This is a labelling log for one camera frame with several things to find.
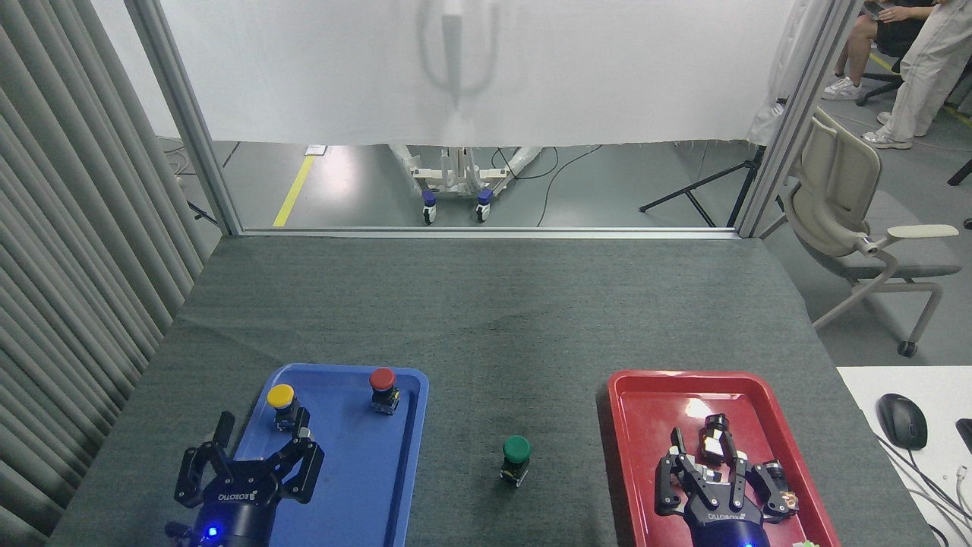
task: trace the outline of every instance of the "person's leg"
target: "person's leg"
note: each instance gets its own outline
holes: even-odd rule
[[[972,28],[972,8],[963,9],[967,3],[968,0],[952,0],[941,4],[924,23],[915,43],[901,59],[901,77],[905,83],[898,89],[890,120],[877,131],[879,137],[908,142],[916,132],[927,130],[931,118],[942,105],[941,102],[934,105],[931,99],[944,101],[948,96],[936,91],[941,87],[938,82],[940,72],[951,58],[949,52],[954,52],[958,45],[956,37],[961,43],[961,37],[967,36]]]
[[[847,75],[855,86],[860,86],[861,76],[871,56],[871,41],[878,34],[878,24],[868,16],[860,16],[850,31],[846,49],[848,52]]]
[[[850,36],[834,66],[834,75],[847,69],[847,75],[827,86],[823,98],[827,100],[855,100],[860,96],[860,79],[871,54],[871,40],[878,34],[878,24],[868,16],[860,16],[854,22]]]
[[[932,79],[931,89],[928,91],[924,104],[915,115],[915,133],[928,132],[932,120],[939,109],[945,104],[955,83],[965,70],[965,65],[972,56],[972,2],[968,0],[953,0],[957,5],[965,3],[964,10],[956,10],[949,19],[949,29],[943,34],[944,40],[937,48],[931,49],[929,56],[936,56],[940,69]]]
[[[848,45],[847,42],[844,43],[844,48],[841,50],[841,54],[837,55],[837,62],[834,64],[834,76],[841,78],[844,76],[845,71],[848,66]]]

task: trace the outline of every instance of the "white sneaker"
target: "white sneaker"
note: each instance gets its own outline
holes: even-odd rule
[[[855,86],[847,76],[823,90],[823,98],[827,100],[857,100],[859,96],[860,86]]]
[[[886,126],[888,122],[891,121],[890,112],[880,112],[878,113],[878,123],[882,126]],[[915,136],[925,136],[927,133],[915,133]]]
[[[898,150],[908,150],[911,148],[910,141],[894,140],[886,135],[870,131],[860,135],[861,140],[871,145],[872,148],[896,148]]]

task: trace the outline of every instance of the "chair wheel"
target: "chair wheel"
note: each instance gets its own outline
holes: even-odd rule
[[[914,342],[902,342],[898,345],[898,355],[904,355],[905,357],[911,357],[918,352],[918,346]]]

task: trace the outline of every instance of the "white office chair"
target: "white office chair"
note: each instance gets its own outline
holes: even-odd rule
[[[817,330],[871,293],[930,292],[911,336],[898,346],[898,353],[911,357],[942,299],[940,285],[915,279],[961,270],[948,246],[930,238],[957,236],[958,230],[920,225],[904,205],[877,191],[880,174],[878,154],[817,109],[787,188],[780,193],[783,216],[759,237],[789,222],[819,263],[850,281],[850,296],[814,321]],[[894,255],[885,251],[898,241]]]

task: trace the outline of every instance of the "yellow floor line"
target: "yellow floor line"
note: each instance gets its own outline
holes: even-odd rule
[[[968,117],[962,114],[961,112],[958,112],[957,110],[955,110],[953,107],[949,105],[945,105],[945,111],[955,116],[955,118],[958,119],[963,124],[966,124],[967,126],[972,128],[972,120],[969,120]]]
[[[304,163],[300,166],[300,171],[297,172],[297,177],[294,179],[294,184],[284,199],[284,204],[280,205],[280,212],[277,213],[277,219],[273,221],[274,228],[287,226],[287,219],[291,216],[291,209],[294,208],[297,196],[300,195],[303,182],[307,180],[307,173],[310,172],[310,167],[314,164],[314,158],[317,158],[317,156],[307,156],[304,158]]]
[[[873,60],[874,62],[880,64],[880,66],[884,70],[886,70],[888,72],[894,72],[893,70],[891,70],[891,65],[887,64],[887,62],[884,59],[878,57],[877,55],[871,54],[871,60]]]
[[[884,59],[878,57],[877,55],[871,54],[871,60],[880,64],[880,66],[883,67],[885,70],[891,72],[891,65],[887,64],[887,62],[885,62]],[[958,112],[957,110],[955,110],[949,105],[945,105],[943,108],[945,108],[945,111],[951,114],[952,116],[954,116],[957,120],[972,128],[972,120],[969,120],[967,116]]]

